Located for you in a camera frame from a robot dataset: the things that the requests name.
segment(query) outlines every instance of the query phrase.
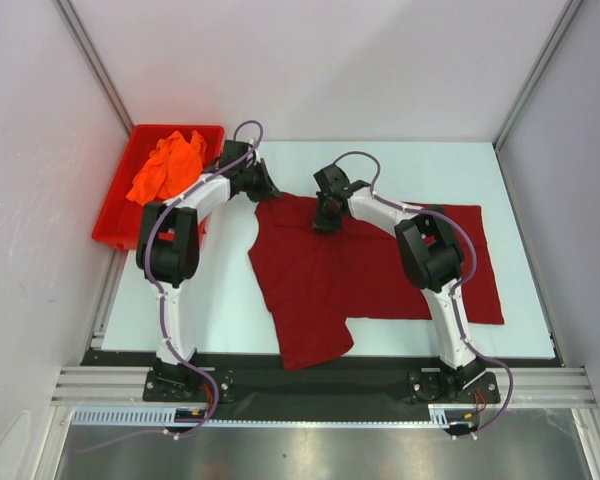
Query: orange cloth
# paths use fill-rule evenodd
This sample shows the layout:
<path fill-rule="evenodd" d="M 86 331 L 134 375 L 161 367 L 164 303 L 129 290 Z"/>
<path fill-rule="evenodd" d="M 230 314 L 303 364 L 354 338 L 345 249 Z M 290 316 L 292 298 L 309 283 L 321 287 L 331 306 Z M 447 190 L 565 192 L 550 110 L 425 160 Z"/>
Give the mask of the orange cloth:
<path fill-rule="evenodd" d="M 149 160 L 134 177 L 127 200 L 145 205 L 156 197 L 165 200 L 179 195 L 202 173 L 206 149 L 207 142 L 195 130 L 191 143 L 180 132 L 158 140 Z"/>

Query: white tabletop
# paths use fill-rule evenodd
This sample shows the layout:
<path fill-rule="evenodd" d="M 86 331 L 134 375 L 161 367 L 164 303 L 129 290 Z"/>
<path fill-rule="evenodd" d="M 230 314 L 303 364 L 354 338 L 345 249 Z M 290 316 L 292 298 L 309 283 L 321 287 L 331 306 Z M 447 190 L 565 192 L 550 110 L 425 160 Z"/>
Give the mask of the white tabletop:
<path fill-rule="evenodd" d="M 481 205 L 484 230 L 500 295 L 504 325 L 470 325 L 487 355 L 553 358 L 529 265 L 493 148 L 488 143 L 266 142 L 260 147 L 280 190 L 315 195 L 313 174 L 348 150 L 376 155 L 385 196 L 423 203 Z M 350 157 L 349 178 L 369 180 L 374 165 Z M 256 205 L 246 196 L 214 210 L 200 265 L 191 280 L 191 318 L 201 352 L 279 353 L 273 318 L 247 252 L 258 233 Z M 159 342 L 158 310 L 149 283 L 130 252 L 111 311 L 103 350 L 148 351 Z M 347 355 L 436 356 L 427 320 L 350 318 L 354 347 Z"/>

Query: white wall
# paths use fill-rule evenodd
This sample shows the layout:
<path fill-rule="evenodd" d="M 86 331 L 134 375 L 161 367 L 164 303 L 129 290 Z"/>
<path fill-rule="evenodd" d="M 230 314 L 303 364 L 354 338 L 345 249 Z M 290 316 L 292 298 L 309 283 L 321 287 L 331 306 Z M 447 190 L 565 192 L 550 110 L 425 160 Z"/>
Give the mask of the white wall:
<path fill-rule="evenodd" d="M 0 1 L 0 435 L 28 409 L 35 444 L 80 354 L 109 258 L 90 231 L 124 143 L 52 2 Z"/>
<path fill-rule="evenodd" d="M 75 0 L 136 123 L 492 141 L 566 0 Z"/>
<path fill-rule="evenodd" d="M 600 404 L 600 0 L 585 2 L 502 155 L 558 340 Z"/>

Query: red cloth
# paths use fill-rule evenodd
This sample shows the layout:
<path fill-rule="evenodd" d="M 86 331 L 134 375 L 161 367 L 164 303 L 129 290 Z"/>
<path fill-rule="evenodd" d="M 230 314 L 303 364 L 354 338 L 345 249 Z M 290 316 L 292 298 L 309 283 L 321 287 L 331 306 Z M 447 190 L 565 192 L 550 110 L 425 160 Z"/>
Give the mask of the red cloth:
<path fill-rule="evenodd" d="M 422 293 L 407 280 L 396 240 L 359 220 L 337 233 L 313 232 L 315 198 L 285 193 L 256 208 L 259 233 L 249 257 L 273 314 L 287 370 L 346 353 L 353 339 L 347 317 L 431 319 Z M 445 205 L 469 234 L 478 270 L 463 287 L 470 322 L 504 324 L 479 206 Z M 462 240 L 465 252 L 467 248 Z M 465 261 L 463 269 L 469 267 Z"/>

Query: reflective metal surface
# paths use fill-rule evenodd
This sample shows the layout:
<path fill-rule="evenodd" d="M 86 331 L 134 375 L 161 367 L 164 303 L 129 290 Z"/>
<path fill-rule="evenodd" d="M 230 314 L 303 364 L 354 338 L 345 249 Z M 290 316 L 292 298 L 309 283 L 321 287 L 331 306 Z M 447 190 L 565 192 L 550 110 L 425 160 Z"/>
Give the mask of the reflective metal surface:
<path fill-rule="evenodd" d="M 177 442 L 150 434 L 76 453 L 131 431 L 71 427 L 56 479 L 591 478 L 570 410 L 508 412 L 477 441 L 432 430 L 214 427 Z"/>

